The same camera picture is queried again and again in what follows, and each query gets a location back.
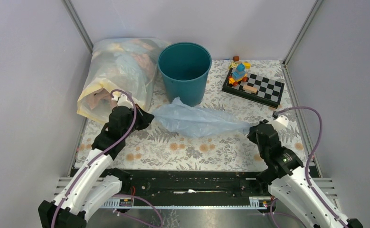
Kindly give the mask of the teal plastic trash bin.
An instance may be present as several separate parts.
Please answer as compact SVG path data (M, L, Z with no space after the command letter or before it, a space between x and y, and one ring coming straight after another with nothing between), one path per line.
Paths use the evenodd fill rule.
M178 97L191 107L200 104L211 66L210 53L199 44L179 42L167 46L159 55L157 67L169 101Z

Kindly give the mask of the light blue plastic bag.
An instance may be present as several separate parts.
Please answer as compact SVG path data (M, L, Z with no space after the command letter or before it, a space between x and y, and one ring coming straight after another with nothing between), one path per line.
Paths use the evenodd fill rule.
M170 132L187 137L204 137L221 133L239 131L249 132L251 124L221 110L204 107L191 107L176 97L170 104L165 104L152 111L154 119Z

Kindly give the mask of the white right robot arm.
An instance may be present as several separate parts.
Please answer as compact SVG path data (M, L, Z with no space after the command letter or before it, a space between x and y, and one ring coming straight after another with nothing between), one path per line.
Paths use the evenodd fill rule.
M277 126L275 121L264 120L252 126L247 135L267 165L256 177L257 192L280 200L308 228L361 228L358 219L338 210L306 172L299 157L281 144Z

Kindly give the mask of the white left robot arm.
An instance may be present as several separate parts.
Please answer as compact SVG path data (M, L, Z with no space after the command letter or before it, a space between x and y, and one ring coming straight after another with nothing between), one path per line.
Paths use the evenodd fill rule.
M125 195L133 188L130 173L114 168L94 188L101 174L125 147L134 131L147 128L154 116L139 106L115 107L96 136L92 149L72 180L55 198L43 201L38 213L44 228L84 228L91 216L113 195Z

